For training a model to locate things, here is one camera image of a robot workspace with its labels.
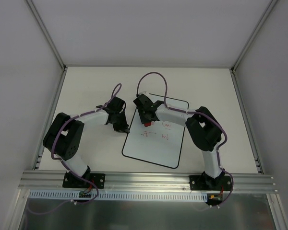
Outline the red whiteboard eraser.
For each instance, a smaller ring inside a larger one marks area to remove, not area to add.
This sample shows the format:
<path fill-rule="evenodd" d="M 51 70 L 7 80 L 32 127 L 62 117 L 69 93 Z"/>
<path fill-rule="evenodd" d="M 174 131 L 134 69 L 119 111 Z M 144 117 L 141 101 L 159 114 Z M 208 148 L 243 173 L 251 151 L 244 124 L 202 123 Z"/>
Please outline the red whiteboard eraser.
<path fill-rule="evenodd" d="M 144 123 L 144 126 L 145 126 L 145 127 L 149 127 L 149 126 L 151 126 L 151 125 L 152 125 L 151 122 Z"/>

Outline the white whiteboard black rim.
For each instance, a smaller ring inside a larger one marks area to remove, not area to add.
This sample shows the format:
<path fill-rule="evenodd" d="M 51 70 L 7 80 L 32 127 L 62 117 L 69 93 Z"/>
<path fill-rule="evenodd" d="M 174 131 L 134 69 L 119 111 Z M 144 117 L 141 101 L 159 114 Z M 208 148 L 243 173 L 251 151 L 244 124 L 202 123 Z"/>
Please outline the white whiteboard black rim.
<path fill-rule="evenodd" d="M 176 169 L 179 166 L 185 127 L 169 121 L 141 123 L 134 111 L 122 155 L 139 161 Z"/>

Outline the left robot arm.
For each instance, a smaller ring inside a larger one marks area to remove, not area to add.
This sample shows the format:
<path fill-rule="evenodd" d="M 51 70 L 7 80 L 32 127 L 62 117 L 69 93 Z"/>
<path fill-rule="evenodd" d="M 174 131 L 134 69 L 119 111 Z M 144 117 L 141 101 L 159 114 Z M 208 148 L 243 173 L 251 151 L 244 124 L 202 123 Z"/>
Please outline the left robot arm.
<path fill-rule="evenodd" d="M 114 131 L 128 134 L 125 109 L 126 102 L 115 96 L 105 105 L 75 117 L 66 113 L 56 115 L 43 139 L 43 146 L 50 151 L 52 159 L 59 160 L 67 169 L 68 182 L 86 187 L 91 180 L 90 167 L 77 154 L 84 129 L 111 124 Z"/>

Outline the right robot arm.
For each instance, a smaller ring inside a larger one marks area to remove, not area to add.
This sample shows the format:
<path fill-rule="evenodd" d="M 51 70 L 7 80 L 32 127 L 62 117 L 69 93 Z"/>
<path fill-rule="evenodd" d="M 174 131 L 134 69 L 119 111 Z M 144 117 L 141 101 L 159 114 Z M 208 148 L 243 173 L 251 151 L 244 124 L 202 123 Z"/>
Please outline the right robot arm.
<path fill-rule="evenodd" d="M 196 183 L 200 188 L 218 189 L 225 175 L 218 153 L 223 129 L 210 111 L 201 106 L 197 110 L 174 107 L 165 101 L 152 101 L 147 93 L 137 94 L 133 101 L 142 124 L 155 121 L 171 122 L 185 127 L 194 143 L 202 151 L 204 171 Z"/>

